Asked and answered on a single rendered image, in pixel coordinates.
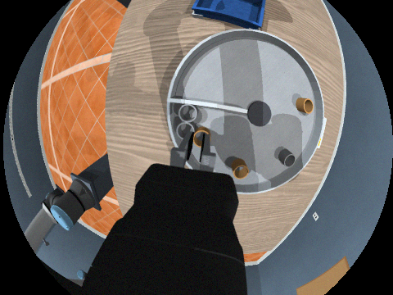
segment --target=wooden table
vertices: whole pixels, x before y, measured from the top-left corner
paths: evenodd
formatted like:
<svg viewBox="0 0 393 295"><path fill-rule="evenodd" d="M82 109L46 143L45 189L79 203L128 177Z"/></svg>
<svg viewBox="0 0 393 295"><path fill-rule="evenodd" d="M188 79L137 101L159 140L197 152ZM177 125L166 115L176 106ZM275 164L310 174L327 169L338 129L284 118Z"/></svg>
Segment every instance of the wooden table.
<svg viewBox="0 0 393 295"><path fill-rule="evenodd" d="M240 29L192 17L193 3L133 0L116 37L106 89L106 141L123 214L133 205L135 184L148 167L169 165L174 145L166 100L178 64L203 39ZM234 225L245 254L274 249L318 194L336 153L346 97L339 40L321 0L267 0L261 30L288 42L312 67L327 124L321 148L292 181L265 193L238 195Z"/></svg>

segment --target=blue plastic tray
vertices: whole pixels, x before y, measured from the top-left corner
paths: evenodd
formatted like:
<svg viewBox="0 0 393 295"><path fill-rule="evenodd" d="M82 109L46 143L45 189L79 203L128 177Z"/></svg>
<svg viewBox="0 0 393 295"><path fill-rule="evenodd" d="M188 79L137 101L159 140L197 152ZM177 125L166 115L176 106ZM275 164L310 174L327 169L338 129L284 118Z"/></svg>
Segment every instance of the blue plastic tray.
<svg viewBox="0 0 393 295"><path fill-rule="evenodd" d="M257 30L264 19L266 0L196 0L195 14Z"/></svg>

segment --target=brown cylinder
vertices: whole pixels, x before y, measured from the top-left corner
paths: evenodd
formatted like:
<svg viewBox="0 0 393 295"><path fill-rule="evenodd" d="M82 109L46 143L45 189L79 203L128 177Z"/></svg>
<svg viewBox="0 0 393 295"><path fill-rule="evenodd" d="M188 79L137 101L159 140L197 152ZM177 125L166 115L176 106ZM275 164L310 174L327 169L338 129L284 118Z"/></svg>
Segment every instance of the brown cylinder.
<svg viewBox="0 0 393 295"><path fill-rule="evenodd" d="M237 179L244 179L249 173L248 167L242 159L236 159L232 162L232 171Z"/></svg>
<svg viewBox="0 0 393 295"><path fill-rule="evenodd" d="M210 140L211 140L211 134L210 134L210 130L208 130L206 127L202 127L201 126L201 127L198 127L195 130L194 139L193 140L194 140L195 145L197 147L201 148L202 147L202 141L197 138L197 134L199 134L199 133L205 133L205 134L209 135L210 136Z"/></svg>
<svg viewBox="0 0 393 295"><path fill-rule="evenodd" d="M296 108L298 111L303 111L306 114L311 114L314 109L314 104L308 98L297 98Z"/></svg>

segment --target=round tray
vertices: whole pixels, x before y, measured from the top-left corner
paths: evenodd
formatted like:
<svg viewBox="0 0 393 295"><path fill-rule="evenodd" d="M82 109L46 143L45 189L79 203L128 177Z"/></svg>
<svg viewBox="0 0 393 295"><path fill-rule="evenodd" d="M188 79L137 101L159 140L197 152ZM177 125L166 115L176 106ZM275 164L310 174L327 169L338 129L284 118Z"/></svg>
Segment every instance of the round tray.
<svg viewBox="0 0 393 295"><path fill-rule="evenodd" d="M311 100L313 111L298 111L298 98ZM293 179L314 155L323 98L314 72L291 45L262 31L231 29L184 57L169 87L167 117L175 147L182 132L208 128L214 172L231 175L238 193L262 193ZM282 150L295 157L287 161L291 166L280 161ZM200 154L194 145L186 165L199 169ZM249 170L243 179L233 175L237 158Z"/></svg>

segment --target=orange tile floor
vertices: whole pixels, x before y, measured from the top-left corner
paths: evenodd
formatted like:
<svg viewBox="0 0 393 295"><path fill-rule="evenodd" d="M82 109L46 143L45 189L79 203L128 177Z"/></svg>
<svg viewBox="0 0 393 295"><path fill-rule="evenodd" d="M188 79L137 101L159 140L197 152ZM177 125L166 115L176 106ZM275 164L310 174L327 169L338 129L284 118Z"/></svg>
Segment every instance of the orange tile floor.
<svg viewBox="0 0 393 295"><path fill-rule="evenodd" d="M111 53L127 8L116 0L74 0L53 35L43 68L40 120L52 177L64 191L106 150L105 99ZM108 235L123 217L113 188L81 220ZM245 254L257 261L265 252Z"/></svg>

